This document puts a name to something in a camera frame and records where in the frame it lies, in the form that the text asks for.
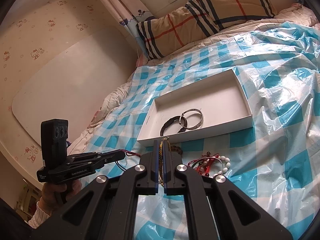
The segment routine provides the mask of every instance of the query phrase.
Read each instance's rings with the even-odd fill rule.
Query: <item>white knit sleeve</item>
[[[37,210],[33,217],[29,220],[28,224],[32,228],[38,228],[44,221],[46,221],[50,216],[41,210],[37,202]]]

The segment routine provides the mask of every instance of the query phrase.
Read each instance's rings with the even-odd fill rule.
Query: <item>curtain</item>
[[[137,23],[154,19],[147,7],[140,0],[100,0],[109,13],[135,38],[143,53],[146,47],[137,30]]]

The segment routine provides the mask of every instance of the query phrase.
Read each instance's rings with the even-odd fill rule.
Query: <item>plaid pillow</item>
[[[165,57],[190,42],[218,33],[197,0],[189,0],[165,17],[139,22],[137,28],[150,59]]]
[[[219,30],[248,20],[273,18],[277,14],[270,0],[198,0],[198,2]]]

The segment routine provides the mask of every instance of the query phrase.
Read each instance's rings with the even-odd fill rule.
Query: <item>metal bolt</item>
[[[186,165],[184,165],[184,164],[180,164],[180,165],[177,166],[177,170],[178,171],[186,171],[187,168],[188,167]]]
[[[107,177],[106,176],[103,176],[103,175],[100,175],[96,178],[96,181],[98,183],[105,183],[107,181]]]
[[[223,175],[217,175],[217,176],[216,176],[216,181],[217,181],[218,183],[223,183],[223,182],[226,181],[226,177],[223,176]]]
[[[134,168],[136,171],[144,171],[145,170],[145,166],[142,164],[138,164],[137,166],[135,166]]]

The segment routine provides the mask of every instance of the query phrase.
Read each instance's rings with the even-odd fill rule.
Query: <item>white box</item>
[[[196,130],[177,133],[181,125],[175,121],[160,136],[160,130],[170,118],[197,108],[204,116]],[[195,126],[201,114],[185,114],[188,127]],[[233,70],[207,77],[156,98],[148,111],[137,141],[152,146],[154,140],[168,136],[170,143],[212,137],[252,127],[252,113],[242,86]]]

